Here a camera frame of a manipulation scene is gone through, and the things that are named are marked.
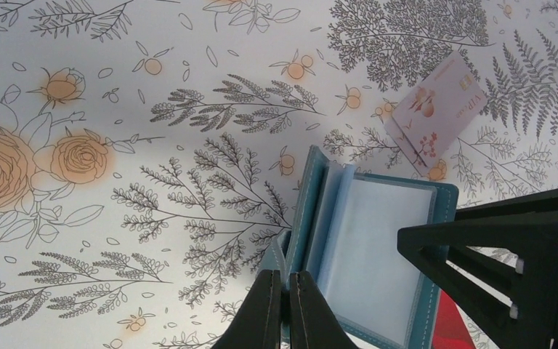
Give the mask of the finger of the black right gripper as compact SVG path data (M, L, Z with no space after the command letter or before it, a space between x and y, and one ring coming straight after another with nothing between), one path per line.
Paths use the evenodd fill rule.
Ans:
M402 228L398 252L500 348L558 348L558 188Z

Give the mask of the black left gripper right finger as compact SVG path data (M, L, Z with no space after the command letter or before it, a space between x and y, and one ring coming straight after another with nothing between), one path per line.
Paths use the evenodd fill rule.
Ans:
M289 276L289 284L289 330L292 348L357 347L342 329L309 272L292 273Z

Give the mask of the red card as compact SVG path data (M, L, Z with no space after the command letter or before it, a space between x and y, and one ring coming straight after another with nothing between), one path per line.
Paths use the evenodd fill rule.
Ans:
M458 307L444 291L440 292L432 348L475 349Z

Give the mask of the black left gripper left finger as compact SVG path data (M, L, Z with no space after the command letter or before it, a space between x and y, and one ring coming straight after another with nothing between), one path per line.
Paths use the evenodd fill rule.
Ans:
M213 349L276 349L281 344L283 284L279 270L262 270Z

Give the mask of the white floral card on table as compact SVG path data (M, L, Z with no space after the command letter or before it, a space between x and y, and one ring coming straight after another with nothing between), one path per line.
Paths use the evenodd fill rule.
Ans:
M487 103L464 58L454 51L399 102L384 128L426 176Z

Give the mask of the blue leather card holder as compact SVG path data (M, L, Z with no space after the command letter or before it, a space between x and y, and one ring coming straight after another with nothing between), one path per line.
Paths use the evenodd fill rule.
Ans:
M430 348L440 288L397 249L401 228L454 219L455 185L357 171L312 146L292 226L259 267L309 272L343 329L377 348Z

